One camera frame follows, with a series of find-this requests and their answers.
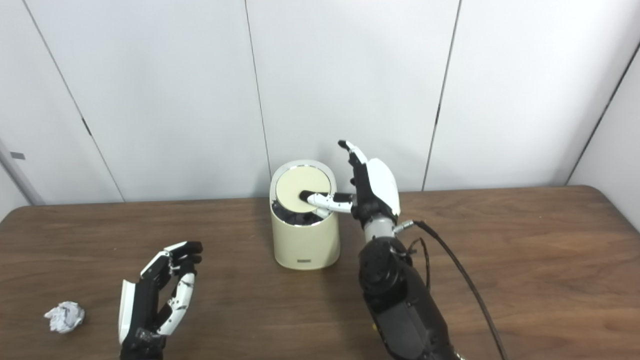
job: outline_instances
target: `silver connector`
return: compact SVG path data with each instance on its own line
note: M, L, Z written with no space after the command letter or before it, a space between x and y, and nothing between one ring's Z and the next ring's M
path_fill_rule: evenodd
M396 225L394 226L394 234L398 235L399 233L410 228L411 226L413 226L413 220L408 220L403 222L402 224Z

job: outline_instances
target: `panel seam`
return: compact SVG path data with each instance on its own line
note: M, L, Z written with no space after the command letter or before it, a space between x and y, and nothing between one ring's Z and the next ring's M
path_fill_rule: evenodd
M91 133L91 130L89 130L89 126L88 126L88 124L86 123L86 121L84 119L84 115L82 114L82 111L80 110L80 107L78 106L78 103L76 102L76 98L74 97L74 94L71 92L71 88L69 88L67 80L65 79L64 75L62 74L62 70L60 70L60 66L58 66L58 62L56 61L56 59L53 56L53 53L51 52L51 48L49 47L49 44L45 40L44 35L42 34L42 31L40 31L40 26L38 26L38 23L36 22L36 19L33 16L33 13L31 12L31 9L29 8L29 5L27 4L27 1L26 0L22 0L22 4L24 5L24 8L29 13L29 17L31 18L31 22L35 26L36 31L38 31L38 35L40 36L40 39L42 40L42 43L44 44L44 47L47 49L47 52L49 53L49 57L51 58L51 61L53 61L53 65L55 65L56 70L58 71L58 74L60 75L60 79L62 80L62 83L65 85L65 88L67 89L67 93L69 94L69 97L71 97L71 101L73 101L74 106L76 107L76 111L78 112L78 115L80 115L80 119L82 120L87 132L89 133L89 136L91 137L91 140L93 141L93 146L95 146L96 150L98 150L98 154L100 155L100 158L102 159L102 163L104 164L104 167L107 169L107 172L109 173L109 177L113 181L113 184L115 185L116 190L118 190L118 194L120 195L120 198L122 199L123 202L126 202L126 200L124 199L124 196L122 195L122 191L120 191L120 187L118 186L118 183L116 182L115 177L113 177L113 173L111 172L111 169L109 168L109 165L107 164L107 161L104 159L104 155L102 155L102 151L100 150L100 147L98 146L98 143L95 141L95 138L93 137L93 135Z
M429 154L427 155L427 163L424 167L424 177L422 178L422 191L427 183L427 173L431 164L431 153L433 152L433 143L436 139L436 131L438 129L438 121L440 120L440 109L442 108L442 97L444 96L445 85L447 84L447 75L449 74L449 64L451 62L451 53L456 40L456 30L458 29L458 19L460 18L460 8L462 8L462 0L458 1L458 9L456 10L456 21L453 24L453 32L451 33L451 43L449 44L449 54L447 54L447 65L444 68L444 76L442 78L442 88L440 89L440 98L438 99L438 109L436 110L436 119L433 123L433 132L431 133L431 143L429 144Z
M633 55L631 56L631 60L629 60L629 63L627 64L627 67L625 67L625 70L622 72L622 76L620 76L620 80L618 80L618 84L616 84L616 88L613 90L613 93L611 94L611 97L609 98L609 101L607 102L607 104L605 105L604 109L602 110L602 113L600 114L600 117L598 118L598 122L596 122L595 126L593 127L593 130L591 131L591 134L589 135L589 138L587 139L587 142L584 144L584 147L582 148L582 152L580 152L580 156L578 156L578 160L576 160L575 164L573 165L573 168L571 170L571 172L569 173L569 176L566 178L566 181L564 182L564 185L567 186L569 185L569 180L571 180L571 177L573 176L573 173L575 172L575 169L578 168L578 164L580 163L580 160L582 160L582 157L584 156L584 153L587 151L587 148L589 147L589 144L591 143L591 140L593 139L593 135L595 135L596 131L598 130L598 127L600 127L600 123L602 122L602 119L604 118L604 115L607 113L607 110L609 109L609 105L611 105L611 102L613 101L613 98L616 97L616 94L618 93L618 89L620 89L620 85L622 84L622 81L625 79L625 76L627 75L627 72L629 71L629 68L631 67L631 64L634 62L636 55L638 54L638 49L640 49L640 42L636 45L636 50L634 51Z
M246 28L249 31L249 45L251 46L251 60L253 62L253 75L255 76L255 89L258 93L258 105L260 107L260 121L262 122L262 136L264 138L264 150L267 155L267 169L269 169L269 178L273 176L271 172L271 160L269 158L269 145L267 144L267 131L264 127L264 114L262 112L262 98L260 97L260 85L258 82L258 69L255 66L255 52L253 51L253 36L251 34L251 24L249 21L249 7L246 4L246 0L244 0L244 13L246 14Z

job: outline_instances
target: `black cable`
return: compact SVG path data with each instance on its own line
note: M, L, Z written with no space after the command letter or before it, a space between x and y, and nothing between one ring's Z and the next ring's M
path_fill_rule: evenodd
M447 252L451 260L453 260L453 263L456 265L456 268L458 268L462 276L465 278L465 280L467 281L467 285L469 285L469 288L471 289L471 292L476 297L476 301L480 306L480 310L482 310L484 319L486 319L486 323L489 325L489 329L491 330L491 335L493 336L495 345L498 347L498 352L500 352L500 357L502 358L502 360L508 360L509 357L507 356L507 352L504 350L504 346L502 345L502 340L500 339L500 334L498 334L498 330L495 328L495 325L493 324L493 320L491 319L489 310L486 308L486 305L484 304L484 301L482 300L482 297L480 296L478 289L474 285L474 282L471 281L469 274L467 273L465 268L462 267L462 264L460 263L456 255L453 253L453 251L451 251L449 246L447 246L447 244L440 237L440 235L438 235L438 233L436 233L435 230L433 230L430 226L428 226L424 221L414 220L413 223L418 227L420 227L422 230L425 230L425 232L427 232L429 235L431 235L431 237L434 238L440 244L440 246L442 246L442 248Z
M407 254L413 254L416 250L413 249L413 246L417 243L420 242L420 244L422 245L422 251L424 253L424 261L426 263L426 267L427 267L427 290L431 290L431 266L429 264L429 251L427 251L427 244L424 243L424 239L423 238L417 238L416 240L414 240L411 245L409 245L409 249L407 249Z

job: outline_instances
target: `brown table surface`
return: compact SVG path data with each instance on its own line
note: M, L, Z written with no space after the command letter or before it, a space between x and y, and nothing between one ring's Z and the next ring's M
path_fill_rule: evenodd
M457 253L512 359L640 357L640 237L597 190L403 193L401 204L401 220L427 219ZM0 357L117 358L122 279L135 281L164 246L198 240L194 298L165 359L390 359L356 280L362 230L343 216L340 235L336 264L299 272L273 259L267 199L20 208L0 224ZM428 245L457 350L498 359L463 278ZM49 332L42 315L64 300L86 320Z

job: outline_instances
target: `white door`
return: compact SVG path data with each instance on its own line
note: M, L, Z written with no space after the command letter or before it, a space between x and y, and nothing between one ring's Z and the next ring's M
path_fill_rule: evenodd
M0 1L0 157L34 204L122 201L21 0Z
M462 2L425 190L564 185L638 42L637 0Z
M27 4L125 200L267 194L244 2Z
M326 163L346 139L420 190L457 1L247 0L271 170Z

